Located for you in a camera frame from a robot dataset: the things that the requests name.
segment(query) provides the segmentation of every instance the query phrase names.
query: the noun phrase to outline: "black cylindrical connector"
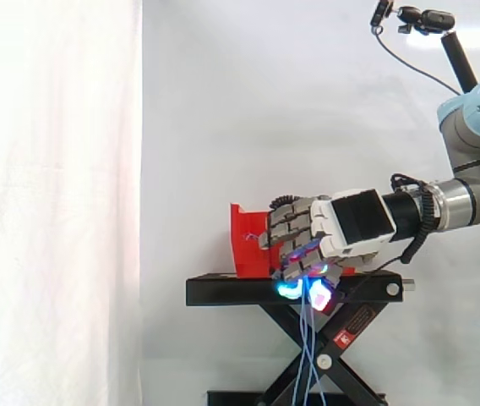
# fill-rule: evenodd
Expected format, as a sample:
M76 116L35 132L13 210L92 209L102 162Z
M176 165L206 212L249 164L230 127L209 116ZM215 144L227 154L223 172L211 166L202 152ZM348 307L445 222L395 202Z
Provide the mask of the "black cylindrical connector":
M421 226L420 213L417 203L406 192L395 192L383 196L386 206L396 225L396 234L392 241L413 238L418 234Z

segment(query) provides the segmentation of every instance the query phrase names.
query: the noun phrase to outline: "red object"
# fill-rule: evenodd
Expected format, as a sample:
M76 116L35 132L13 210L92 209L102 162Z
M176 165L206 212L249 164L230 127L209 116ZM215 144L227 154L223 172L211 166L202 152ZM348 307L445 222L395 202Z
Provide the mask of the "red object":
M259 248L259 236L266 231L266 211L245 212L237 204L231 205L231 243L237 277L268 278L270 268L280 267L280 247L270 250ZM354 268L344 268L343 275L355 273Z

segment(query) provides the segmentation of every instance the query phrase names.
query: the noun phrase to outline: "glowing fingertip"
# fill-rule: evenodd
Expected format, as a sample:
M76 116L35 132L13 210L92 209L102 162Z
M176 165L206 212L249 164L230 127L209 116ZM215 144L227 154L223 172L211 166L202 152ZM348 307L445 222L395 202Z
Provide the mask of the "glowing fingertip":
M309 289L309 303L317 311L323 311L332 299L332 292L321 282L315 281Z

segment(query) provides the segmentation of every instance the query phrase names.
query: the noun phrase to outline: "bolt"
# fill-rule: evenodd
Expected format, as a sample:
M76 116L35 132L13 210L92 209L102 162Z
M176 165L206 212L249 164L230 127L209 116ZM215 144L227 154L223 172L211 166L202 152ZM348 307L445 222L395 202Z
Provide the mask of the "bolt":
M332 358L327 354L321 354L317 357L317 366L321 370L329 370L332 367Z
M400 287L398 286L397 283L389 283L386 286L386 293L388 293L390 296L397 296L399 292L400 292Z

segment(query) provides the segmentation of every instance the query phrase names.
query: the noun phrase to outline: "blue led light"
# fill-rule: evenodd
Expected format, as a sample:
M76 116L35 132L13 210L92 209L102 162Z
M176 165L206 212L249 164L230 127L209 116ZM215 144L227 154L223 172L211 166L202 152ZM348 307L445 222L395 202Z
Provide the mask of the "blue led light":
M277 293L290 300L300 299L302 296L303 280L296 282L279 282L277 284Z

